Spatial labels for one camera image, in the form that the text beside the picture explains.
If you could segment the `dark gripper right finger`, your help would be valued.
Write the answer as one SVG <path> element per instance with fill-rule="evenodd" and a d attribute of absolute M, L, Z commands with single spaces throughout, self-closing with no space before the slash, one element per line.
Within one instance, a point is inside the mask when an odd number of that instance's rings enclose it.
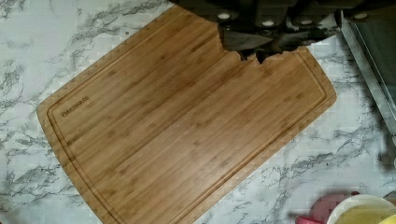
<path fill-rule="evenodd" d="M 273 55 L 282 54 L 284 51 L 294 51 L 300 46 L 310 46 L 337 33 L 337 29 L 328 30 L 318 28 L 297 33 L 283 33 L 271 42 L 259 46 L 255 50 L 256 58 L 259 63 L 263 63 Z"/>

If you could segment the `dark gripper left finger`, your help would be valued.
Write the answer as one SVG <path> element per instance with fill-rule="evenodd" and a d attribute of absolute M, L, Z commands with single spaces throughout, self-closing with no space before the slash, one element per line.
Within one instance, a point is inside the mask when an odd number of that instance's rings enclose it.
<path fill-rule="evenodd" d="M 235 51 L 242 61 L 255 55 L 258 62 L 264 62 L 273 55 L 268 44 L 275 39 L 275 30 L 244 23 L 219 23 L 219 39 L 224 49 Z"/>

